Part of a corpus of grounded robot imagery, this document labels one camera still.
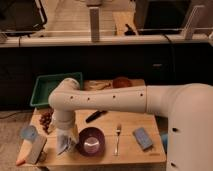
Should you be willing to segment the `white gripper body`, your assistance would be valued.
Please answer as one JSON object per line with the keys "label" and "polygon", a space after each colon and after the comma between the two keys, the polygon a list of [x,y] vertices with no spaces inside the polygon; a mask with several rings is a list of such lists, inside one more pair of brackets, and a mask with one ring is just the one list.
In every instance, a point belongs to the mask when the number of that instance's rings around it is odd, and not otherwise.
{"label": "white gripper body", "polygon": [[76,113],[74,111],[55,110],[53,112],[52,122],[54,126],[63,133],[78,133],[78,128],[76,125]]}

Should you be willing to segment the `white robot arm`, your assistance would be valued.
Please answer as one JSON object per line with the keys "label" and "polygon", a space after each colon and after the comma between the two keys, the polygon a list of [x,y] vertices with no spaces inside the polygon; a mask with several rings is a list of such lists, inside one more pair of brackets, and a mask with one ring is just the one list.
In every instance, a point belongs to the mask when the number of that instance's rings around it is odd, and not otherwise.
{"label": "white robot arm", "polygon": [[166,171],[213,171],[213,86],[133,86],[82,91],[64,79],[49,95],[58,129],[69,129],[77,110],[147,113],[168,119]]}

